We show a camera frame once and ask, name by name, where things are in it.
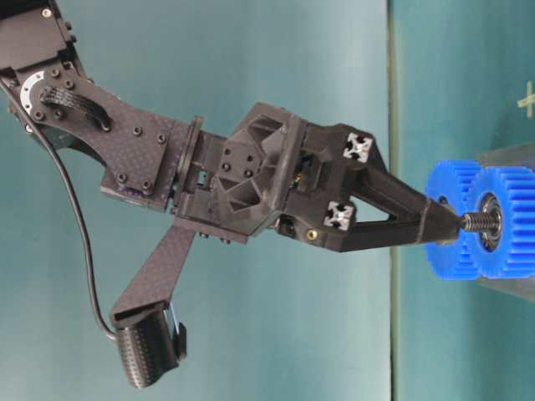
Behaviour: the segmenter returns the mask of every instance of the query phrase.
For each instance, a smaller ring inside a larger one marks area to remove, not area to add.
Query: bolt
[[[125,173],[120,173],[119,175],[117,175],[117,181],[119,181],[119,183],[124,184],[127,180],[128,175],[126,175]]]
[[[307,239],[309,241],[315,241],[318,238],[318,232],[316,230],[308,230]]]
[[[37,111],[33,114],[33,117],[34,117],[37,121],[43,121],[43,120],[44,120],[44,113],[43,113],[41,110],[37,110]]]
[[[44,8],[43,11],[41,12],[41,15],[44,18],[50,18],[52,17],[52,10],[50,8]]]
[[[55,119],[62,119],[64,117],[64,112],[60,109],[56,109],[53,111],[53,116]]]
[[[151,188],[152,188],[152,182],[150,182],[150,181],[145,181],[145,182],[143,183],[143,190],[148,191],[148,190],[150,190]]]

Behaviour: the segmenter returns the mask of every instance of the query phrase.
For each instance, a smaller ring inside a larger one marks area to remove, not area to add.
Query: white symbol on wall
[[[535,94],[533,93],[533,82],[527,83],[527,96],[524,99],[518,100],[518,107],[527,108],[527,117],[533,117],[533,104],[535,103]]]

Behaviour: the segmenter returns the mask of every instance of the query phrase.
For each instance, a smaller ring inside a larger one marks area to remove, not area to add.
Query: blue gear
[[[434,201],[446,198],[457,215],[466,213],[466,196],[481,166],[475,161],[442,161],[429,175],[425,193]],[[466,233],[450,245],[427,244],[427,259],[443,280],[474,280],[481,276],[466,245]]]
[[[492,193],[502,208],[502,236],[488,251],[477,233],[468,234],[476,266],[488,278],[524,278],[535,274],[535,174],[526,167],[488,167],[468,194],[469,211],[479,211]]]

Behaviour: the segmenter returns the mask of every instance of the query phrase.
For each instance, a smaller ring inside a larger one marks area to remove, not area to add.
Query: gear teeth
[[[469,194],[469,208],[477,209],[475,196],[483,192],[492,192],[502,208],[498,248],[483,255],[484,259],[476,258],[483,275],[524,278],[535,274],[535,174],[527,167],[489,167],[477,176],[474,191],[479,192]],[[470,241],[478,237],[473,235]]]
[[[431,172],[425,192],[435,201],[444,196],[456,213],[462,215],[467,211],[467,197],[481,169],[475,161],[442,161]],[[466,244],[464,232],[453,245],[428,244],[426,250],[435,274],[442,279],[472,280],[481,275]]]

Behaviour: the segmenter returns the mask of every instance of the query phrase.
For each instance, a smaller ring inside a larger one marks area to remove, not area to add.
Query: screw head
[[[55,119],[62,119],[64,117],[64,112],[60,109],[56,109],[53,111],[53,116]]]
[[[43,121],[44,120],[44,113],[41,110],[37,110],[35,113],[33,113],[33,117],[37,121]]]
[[[318,232],[316,230],[308,230],[307,231],[307,239],[309,241],[315,241],[318,239]]]
[[[117,181],[119,181],[119,183],[124,184],[127,180],[128,175],[126,175],[125,173],[120,173],[119,175],[117,175]]]

